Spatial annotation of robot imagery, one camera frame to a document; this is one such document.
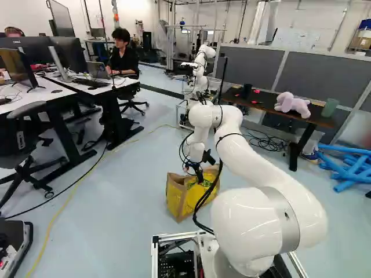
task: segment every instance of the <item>green cup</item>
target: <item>green cup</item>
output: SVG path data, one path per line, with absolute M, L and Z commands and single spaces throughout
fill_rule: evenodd
M 321 116 L 325 118 L 329 118 L 335 112 L 336 107 L 339 105 L 339 101 L 335 100 L 334 98 L 328 98 L 327 102 L 321 112 Z

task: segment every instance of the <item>yellow bag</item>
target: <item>yellow bag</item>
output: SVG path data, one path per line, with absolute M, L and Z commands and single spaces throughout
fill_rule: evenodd
M 192 175 L 178 175 L 168 173 L 168 180 L 166 182 L 166 202 L 168 210 L 173 214 L 177 222 L 193 213 L 198 200 L 213 184 L 219 165 L 213 165 L 203 170 L 204 181 L 202 184 L 197 184 L 197 178 Z M 210 194 L 205 204 L 212 201 L 220 187 L 220 180 L 218 180 L 213 192 Z

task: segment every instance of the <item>gray partition panel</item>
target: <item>gray partition panel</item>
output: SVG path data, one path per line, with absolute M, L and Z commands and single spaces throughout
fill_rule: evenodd
M 354 107 L 371 79 L 371 62 L 320 54 L 290 52 L 276 92 Z
M 366 98 L 360 109 L 363 111 L 371 112 L 371 94 L 369 94 L 369 96 Z
M 223 76 L 224 59 L 228 57 L 225 81 L 236 84 L 252 84 L 270 90 L 281 64 L 283 50 L 254 49 L 221 46 L 216 68 L 216 78 Z
M 334 129 L 330 129 L 327 127 L 320 127 L 317 126 L 316 130 L 324 132 L 321 142 L 324 144 L 330 144 L 332 138 L 336 135 L 337 131 L 343 123 L 345 122 L 346 118 L 348 117 L 350 111 L 345 111 L 341 109 L 336 109 L 332 118 L 336 123 L 336 127 Z M 285 116 L 277 115 L 277 114 L 270 114 L 266 113 L 264 116 L 262 124 L 264 126 L 273 127 L 275 129 L 280 129 L 286 132 L 295 133 L 296 129 L 303 128 L 305 129 L 308 123 L 303 122 L 301 120 L 290 119 Z

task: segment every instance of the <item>robotic arm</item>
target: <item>robotic arm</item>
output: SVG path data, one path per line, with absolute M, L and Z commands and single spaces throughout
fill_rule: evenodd
M 223 192 L 211 218 L 220 251 L 239 273 L 256 277 L 273 257 L 320 242 L 327 234 L 326 212 L 299 182 L 257 154 L 241 135 L 241 111 L 231 105 L 195 104 L 189 111 L 194 134 L 185 144 L 190 161 L 202 161 L 210 128 L 216 150 L 247 188 Z
M 192 70 L 192 79 L 189 85 L 193 87 L 192 92 L 185 95 L 186 100 L 196 99 L 191 104 L 197 103 L 197 93 L 205 91 L 208 88 L 208 78 L 204 76 L 206 66 L 208 65 L 207 59 L 214 58 L 216 55 L 215 50 L 207 45 L 201 45 L 198 53 L 196 54 L 195 60 L 191 63 L 182 63 L 182 66 L 189 66 Z

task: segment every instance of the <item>plush toy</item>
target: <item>plush toy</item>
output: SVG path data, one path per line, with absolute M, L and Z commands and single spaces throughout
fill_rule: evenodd
M 283 113 L 295 110 L 303 119 L 307 119 L 311 116 L 311 112 L 308 109 L 309 103 L 311 103 L 310 100 L 294 98 L 292 93 L 284 92 L 277 97 L 277 103 L 274 105 L 274 109 Z

